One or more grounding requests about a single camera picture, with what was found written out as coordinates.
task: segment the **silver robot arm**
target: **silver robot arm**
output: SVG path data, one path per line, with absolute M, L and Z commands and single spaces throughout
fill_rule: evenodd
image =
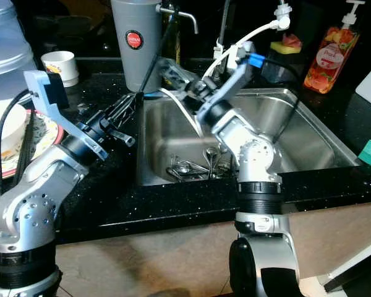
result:
M 281 156 L 269 137 L 259 134 L 230 100 L 252 78 L 248 51 L 240 50 L 239 65 L 221 88 L 208 78 L 195 80 L 173 61 L 160 61 L 161 73 L 180 91 L 202 105 L 199 123 L 232 152 L 239 166 L 235 226 L 239 238 L 231 245 L 229 268 L 236 296 L 303 296 L 288 217 L 281 212 Z
M 62 275 L 55 265 L 58 210 L 96 157 L 107 157 L 113 139 L 134 144 L 118 128 L 134 112 L 138 95 L 123 96 L 75 126 L 59 112 L 67 98 L 58 75 L 27 71 L 25 78 L 35 107 L 69 135 L 33 161 L 18 185 L 0 197 L 0 297 L 53 297 Z

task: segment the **white cable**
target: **white cable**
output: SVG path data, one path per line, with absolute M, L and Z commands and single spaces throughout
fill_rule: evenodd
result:
M 199 137 L 203 137 L 203 133 L 201 129 L 198 129 L 197 124 L 194 122 L 194 120 L 191 118 L 191 115 L 187 112 L 187 110 L 184 108 L 183 104 L 179 101 L 179 99 L 176 98 L 176 96 L 173 95 L 172 92 L 169 90 L 166 90 L 165 88 L 160 88 L 160 91 L 163 92 L 165 95 L 167 95 L 170 99 L 172 99 L 177 107 L 181 110 L 185 118 L 188 120 L 192 128 L 195 130 L 195 132 L 198 134 Z
M 240 47 L 243 42 L 249 40 L 250 38 L 254 37 L 255 35 L 267 30 L 267 29 L 276 29 L 278 28 L 278 24 L 279 24 L 279 21 L 278 20 L 273 20 L 272 22 L 264 25 L 264 26 L 261 26 L 253 31 L 251 31 L 249 34 L 247 34 L 245 37 L 243 37 L 242 39 L 238 40 L 235 45 Z M 209 68 L 206 70 L 205 74 L 203 75 L 202 78 L 206 77 L 206 76 L 211 76 L 211 73 L 213 72 L 213 70 L 216 68 L 216 66 L 218 64 L 220 64 L 220 62 L 226 57 L 229 55 L 229 52 L 230 52 L 230 49 L 227 49 L 225 52 L 222 53 L 222 55 L 217 59 L 215 60 L 210 66 Z

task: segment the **white bowl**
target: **white bowl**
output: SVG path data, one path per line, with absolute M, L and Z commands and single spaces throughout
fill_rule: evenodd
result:
M 10 100 L 0 101 L 0 119 Z M 7 116 L 1 136 L 1 152 L 11 149 L 24 135 L 26 109 L 16 104 Z

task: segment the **black countertop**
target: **black countertop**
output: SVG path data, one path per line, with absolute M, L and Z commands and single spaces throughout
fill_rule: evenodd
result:
M 70 108 L 62 113 L 77 121 L 93 114 L 128 92 L 124 76 L 116 74 L 118 62 L 79 61 L 80 83 L 67 88 Z M 198 70 L 204 65 L 197 65 Z M 354 87 L 336 85 L 327 95 L 308 90 L 301 100 L 356 155 L 371 139 L 371 104 L 353 92 Z M 132 118 L 124 132 L 137 138 L 138 119 Z M 232 220 L 236 207 L 236 184 L 220 179 L 162 186 L 138 187 L 136 148 L 119 144 L 65 199 L 57 220 L 58 243 L 141 233 L 181 226 Z M 281 174 L 285 212 L 299 212 L 371 202 L 371 166 L 333 168 Z M 11 178 L 4 187 L 9 188 Z

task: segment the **soap dispenser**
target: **soap dispenser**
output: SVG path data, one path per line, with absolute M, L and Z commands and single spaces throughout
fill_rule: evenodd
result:
M 346 60 L 359 39 L 352 28 L 356 22 L 356 9 L 365 1 L 346 0 L 353 4 L 352 11 L 344 15 L 342 27 L 330 27 L 304 80 L 304 87 L 325 94 L 331 90 Z

